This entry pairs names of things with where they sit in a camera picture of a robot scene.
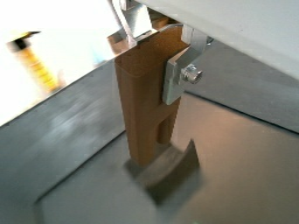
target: metal plate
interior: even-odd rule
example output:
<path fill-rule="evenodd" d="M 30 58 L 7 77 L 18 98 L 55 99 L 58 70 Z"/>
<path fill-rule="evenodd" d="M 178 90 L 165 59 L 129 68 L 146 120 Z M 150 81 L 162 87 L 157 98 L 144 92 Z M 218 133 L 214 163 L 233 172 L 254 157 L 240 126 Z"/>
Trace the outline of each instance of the metal plate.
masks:
<path fill-rule="evenodd" d="M 109 61 L 0 129 L 1 194 L 30 205 L 122 131 Z"/>
<path fill-rule="evenodd" d="M 188 92 L 299 132 L 299 80 L 217 41 L 194 65 L 202 77 Z"/>
<path fill-rule="evenodd" d="M 172 140 L 190 138 L 200 171 L 160 206 L 126 172 L 122 135 L 41 199 L 41 223 L 297 223 L 297 135 L 184 95 Z"/>

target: wooden block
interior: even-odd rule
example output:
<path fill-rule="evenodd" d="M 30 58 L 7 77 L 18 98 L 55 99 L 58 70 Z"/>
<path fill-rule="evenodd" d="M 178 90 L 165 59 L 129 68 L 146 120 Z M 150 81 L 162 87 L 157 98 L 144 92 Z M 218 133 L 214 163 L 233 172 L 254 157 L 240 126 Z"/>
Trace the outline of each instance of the wooden block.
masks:
<path fill-rule="evenodd" d="M 162 103 L 166 60 L 186 45 L 181 27 L 157 32 L 116 58 L 116 77 L 130 158 L 141 166 L 154 158 L 154 144 L 168 144 L 180 99 Z"/>

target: gray floor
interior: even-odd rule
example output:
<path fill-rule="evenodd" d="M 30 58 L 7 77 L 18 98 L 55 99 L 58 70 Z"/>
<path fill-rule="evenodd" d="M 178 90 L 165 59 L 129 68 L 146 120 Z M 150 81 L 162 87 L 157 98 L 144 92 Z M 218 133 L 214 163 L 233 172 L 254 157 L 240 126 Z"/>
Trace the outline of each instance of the gray floor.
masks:
<path fill-rule="evenodd" d="M 39 223 L 297 223 L 297 135 L 185 95 L 172 142 L 190 138 L 200 169 L 160 206 L 126 172 L 121 135 L 41 199 Z"/>

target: yellow object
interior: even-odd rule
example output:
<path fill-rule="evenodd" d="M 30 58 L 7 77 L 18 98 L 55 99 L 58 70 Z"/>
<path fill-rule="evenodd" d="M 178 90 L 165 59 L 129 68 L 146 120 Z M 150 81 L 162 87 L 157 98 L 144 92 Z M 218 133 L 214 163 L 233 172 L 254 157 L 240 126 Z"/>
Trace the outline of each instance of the yellow object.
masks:
<path fill-rule="evenodd" d="M 33 78 L 39 82 L 46 92 L 51 92 L 54 89 L 57 89 L 60 87 L 57 78 L 39 62 L 38 58 L 33 54 L 31 49 L 29 47 L 23 48 L 17 52 L 17 56 L 23 66 L 30 71 Z"/>
<path fill-rule="evenodd" d="M 13 50 L 15 55 L 22 62 L 25 68 L 27 68 L 33 78 L 39 82 L 46 92 L 54 91 L 60 87 L 57 77 L 50 73 L 47 68 L 43 66 L 37 56 L 33 54 L 33 50 L 29 47 L 29 43 L 25 41 L 37 31 L 29 31 L 18 33 L 17 38 L 10 41 L 13 43 Z"/>

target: metal bracket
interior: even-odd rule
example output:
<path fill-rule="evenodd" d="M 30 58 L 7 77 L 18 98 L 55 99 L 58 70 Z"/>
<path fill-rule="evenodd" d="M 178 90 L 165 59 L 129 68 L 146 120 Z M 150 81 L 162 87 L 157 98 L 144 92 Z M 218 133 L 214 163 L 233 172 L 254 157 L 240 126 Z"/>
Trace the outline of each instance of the metal bracket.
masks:
<path fill-rule="evenodd" d="M 129 0 L 113 0 L 112 4 L 120 23 L 124 26 L 128 45 L 133 47 L 137 41 L 156 32 L 152 29 L 146 7 L 136 1 Z"/>
<path fill-rule="evenodd" d="M 209 37 L 200 31 L 184 25 L 181 29 L 181 41 L 190 46 L 178 52 L 168 61 L 162 84 L 162 102 L 170 105 L 182 95 L 185 81 L 194 84 L 201 78 L 201 71 L 197 71 L 192 62 L 200 57 Z"/>

